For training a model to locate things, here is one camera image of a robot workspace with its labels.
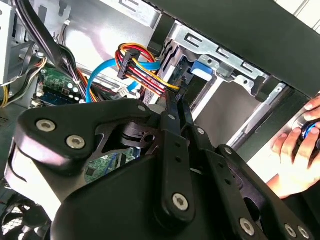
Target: connector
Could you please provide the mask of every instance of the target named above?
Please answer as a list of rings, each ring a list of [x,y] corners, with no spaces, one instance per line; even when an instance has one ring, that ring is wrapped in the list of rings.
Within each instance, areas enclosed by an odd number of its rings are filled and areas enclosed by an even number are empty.
[[[188,90],[188,85],[185,84],[184,82],[181,83],[179,92],[177,93],[177,95],[175,96],[174,102],[177,103],[180,101],[181,98],[184,97],[184,95],[186,94]]]
[[[118,78],[120,79],[127,79],[126,74],[129,70],[130,66],[133,66],[134,62],[132,59],[138,60],[140,57],[140,52],[136,49],[130,49],[125,53],[123,63],[120,67],[119,73],[118,73]]]
[[[117,94],[119,94],[122,98],[124,98],[125,96],[127,96],[129,94],[129,91],[126,87],[120,87]]]

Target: red wire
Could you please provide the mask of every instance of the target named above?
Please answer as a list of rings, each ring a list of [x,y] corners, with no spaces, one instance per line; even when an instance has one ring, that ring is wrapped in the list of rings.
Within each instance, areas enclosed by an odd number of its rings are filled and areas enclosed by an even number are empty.
[[[164,93],[165,91],[159,87],[158,85],[154,84],[152,81],[150,81],[149,79],[147,79],[144,75],[142,75],[140,72],[138,72],[137,70],[135,70],[133,67],[129,67],[129,69],[131,71],[133,71],[135,74],[137,74],[140,78],[142,78],[144,81],[146,81],[149,85],[151,85],[154,89],[156,89],[157,91]]]
[[[124,49],[137,49],[137,50],[139,50],[139,51],[141,51],[141,52],[144,53],[143,56],[144,56],[149,62],[151,62],[151,63],[154,63],[154,62],[155,62],[155,61],[152,59],[152,57],[150,56],[150,54],[149,54],[146,50],[144,50],[143,48],[141,48],[141,47],[132,45],[132,46],[127,46],[127,47],[125,47]]]

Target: white connector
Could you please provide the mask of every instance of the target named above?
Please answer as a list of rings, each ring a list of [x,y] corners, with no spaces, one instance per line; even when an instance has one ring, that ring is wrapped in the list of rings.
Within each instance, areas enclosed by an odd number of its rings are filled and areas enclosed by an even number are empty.
[[[64,24],[67,25],[67,26],[69,26],[70,23],[71,23],[71,21],[69,19],[65,20],[65,22],[64,22]]]
[[[129,91],[126,87],[120,87],[119,90],[117,91],[117,94],[119,94],[122,98],[124,98],[129,94]]]

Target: orange wire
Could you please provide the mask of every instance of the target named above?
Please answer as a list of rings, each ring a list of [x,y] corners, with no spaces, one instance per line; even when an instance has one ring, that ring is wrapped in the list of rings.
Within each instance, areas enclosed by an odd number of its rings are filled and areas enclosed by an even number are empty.
[[[77,70],[77,72],[79,73],[82,81],[83,81],[86,85],[88,85],[87,79],[85,78],[85,76],[83,75],[83,73],[79,70],[79,68],[77,68],[76,70]],[[90,90],[90,96],[91,96],[91,98],[93,99],[94,102],[98,102],[96,96],[93,94],[93,92],[92,92],[91,90]]]

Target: green circuit board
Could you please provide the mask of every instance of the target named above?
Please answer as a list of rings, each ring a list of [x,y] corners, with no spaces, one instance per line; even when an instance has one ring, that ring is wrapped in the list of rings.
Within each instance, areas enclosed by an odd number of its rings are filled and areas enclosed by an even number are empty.
[[[74,85],[74,82],[69,77],[60,73],[54,68],[45,67],[41,71],[43,77],[43,85],[51,90],[57,91],[65,96],[68,96],[72,89],[68,88],[68,84]]]
[[[129,148],[126,152],[119,153],[119,154],[115,153],[115,156],[114,154],[109,154],[109,155],[100,157],[94,161],[91,161],[87,164],[85,168],[85,174],[84,174],[85,182],[87,184],[92,183],[93,181],[103,177],[107,173],[110,173],[111,171],[118,168],[121,154],[124,154],[126,156],[126,163],[135,159],[135,157],[133,156],[134,154],[133,148]],[[112,161],[112,163],[107,171],[107,167],[110,161]]]

